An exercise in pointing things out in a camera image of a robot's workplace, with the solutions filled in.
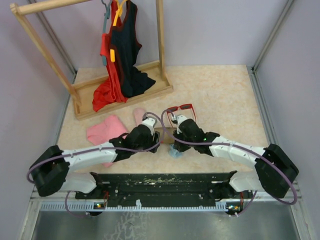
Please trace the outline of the small blue cloth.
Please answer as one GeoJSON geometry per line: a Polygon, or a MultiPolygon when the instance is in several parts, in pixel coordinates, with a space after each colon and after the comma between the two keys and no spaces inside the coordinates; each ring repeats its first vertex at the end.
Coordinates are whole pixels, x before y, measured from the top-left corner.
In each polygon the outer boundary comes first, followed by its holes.
{"type": "Polygon", "coordinates": [[[168,154],[169,154],[171,157],[175,158],[175,159],[180,158],[180,157],[183,156],[183,153],[182,153],[182,152],[180,152],[180,151],[178,151],[177,149],[174,148],[174,144],[170,144],[170,145],[169,145],[168,154]]]}

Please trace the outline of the brown glasses case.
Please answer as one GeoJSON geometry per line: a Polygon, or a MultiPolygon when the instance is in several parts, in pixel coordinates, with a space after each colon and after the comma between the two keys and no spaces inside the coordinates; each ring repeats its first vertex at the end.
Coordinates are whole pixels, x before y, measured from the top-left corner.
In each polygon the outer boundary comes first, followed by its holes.
{"type": "MultiPolygon", "coordinates": [[[[156,132],[159,132],[160,133],[160,139],[162,138],[162,141],[161,143],[162,144],[167,144],[167,145],[170,145],[170,144],[173,144],[175,142],[175,140],[173,138],[171,138],[168,133],[165,131],[163,132],[163,129],[161,127],[156,127],[154,129],[156,132]]],[[[171,134],[173,135],[174,131],[176,130],[174,127],[166,127],[166,130],[171,134]]]]}

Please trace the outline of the red sunglasses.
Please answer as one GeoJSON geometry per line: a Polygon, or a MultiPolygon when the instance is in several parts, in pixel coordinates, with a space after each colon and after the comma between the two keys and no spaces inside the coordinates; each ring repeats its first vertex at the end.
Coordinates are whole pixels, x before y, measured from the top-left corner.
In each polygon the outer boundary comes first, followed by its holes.
{"type": "Polygon", "coordinates": [[[196,116],[196,112],[195,109],[193,107],[192,103],[185,103],[179,106],[171,106],[169,108],[167,108],[165,110],[166,115],[167,115],[167,119],[169,120],[170,126],[173,127],[174,125],[176,125],[176,120],[175,118],[172,117],[172,114],[175,114],[175,112],[181,112],[181,111],[190,111],[192,114],[192,119],[197,122],[197,116],[196,116]]]}

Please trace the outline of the pink shirt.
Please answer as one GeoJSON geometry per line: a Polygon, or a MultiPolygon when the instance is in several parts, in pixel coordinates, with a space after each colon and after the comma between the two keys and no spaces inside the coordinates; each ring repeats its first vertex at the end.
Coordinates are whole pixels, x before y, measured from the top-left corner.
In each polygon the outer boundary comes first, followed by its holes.
{"type": "Polygon", "coordinates": [[[86,129],[86,138],[93,145],[101,145],[110,139],[127,133],[128,130],[117,115],[110,115],[101,123],[86,129]]]}

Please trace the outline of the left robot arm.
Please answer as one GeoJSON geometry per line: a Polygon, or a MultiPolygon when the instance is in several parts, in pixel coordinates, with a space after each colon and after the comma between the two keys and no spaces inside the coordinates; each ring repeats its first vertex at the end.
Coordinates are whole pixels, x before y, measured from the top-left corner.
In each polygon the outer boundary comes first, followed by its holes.
{"type": "Polygon", "coordinates": [[[53,145],[31,165],[26,177],[35,184],[41,197],[66,189],[97,199],[103,195],[104,186],[97,182],[93,173],[78,174],[77,170],[126,160],[136,153],[155,153],[160,143],[158,131],[140,124],[130,133],[93,147],[61,150],[58,145],[53,145]]]}

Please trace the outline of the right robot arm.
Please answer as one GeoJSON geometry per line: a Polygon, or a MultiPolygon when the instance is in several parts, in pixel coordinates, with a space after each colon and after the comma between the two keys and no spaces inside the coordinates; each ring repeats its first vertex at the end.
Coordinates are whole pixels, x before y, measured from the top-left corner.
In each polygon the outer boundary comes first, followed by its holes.
{"type": "Polygon", "coordinates": [[[223,192],[235,198],[244,191],[265,191],[282,199],[299,174],[296,165],[283,149],[271,143],[267,147],[245,145],[215,132],[204,132],[196,122],[179,115],[174,123],[174,148],[185,152],[193,148],[200,154],[224,158],[251,168],[248,172],[235,172],[223,185],[223,192]]]}

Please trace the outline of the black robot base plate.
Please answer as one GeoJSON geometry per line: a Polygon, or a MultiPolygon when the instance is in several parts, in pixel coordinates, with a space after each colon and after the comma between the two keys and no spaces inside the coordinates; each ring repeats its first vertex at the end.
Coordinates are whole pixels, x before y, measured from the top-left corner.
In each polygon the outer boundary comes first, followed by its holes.
{"type": "Polygon", "coordinates": [[[97,175],[92,193],[77,192],[77,200],[106,201],[108,207],[213,207],[222,200],[250,199],[250,191],[235,191],[229,173],[109,173],[97,175]]]}

